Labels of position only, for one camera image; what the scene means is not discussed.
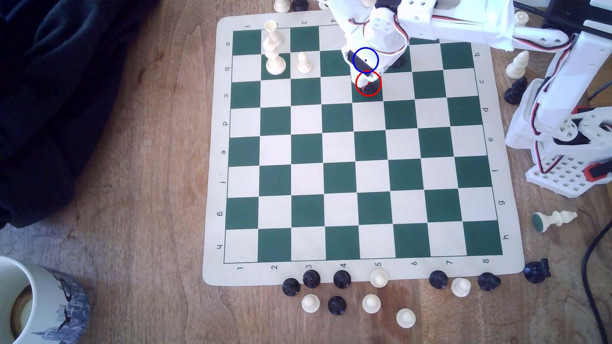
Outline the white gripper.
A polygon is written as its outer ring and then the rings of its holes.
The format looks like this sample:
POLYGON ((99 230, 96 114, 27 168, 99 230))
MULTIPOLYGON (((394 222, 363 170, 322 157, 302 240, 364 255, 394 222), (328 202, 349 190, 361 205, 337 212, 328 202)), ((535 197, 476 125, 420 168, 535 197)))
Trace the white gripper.
POLYGON ((409 38, 396 18, 400 1, 329 1, 329 9, 344 32, 341 49, 347 63, 358 74, 358 89, 370 83, 379 86, 380 76, 389 67, 398 68, 407 60, 409 38), (371 73, 370 81, 363 73, 371 73))

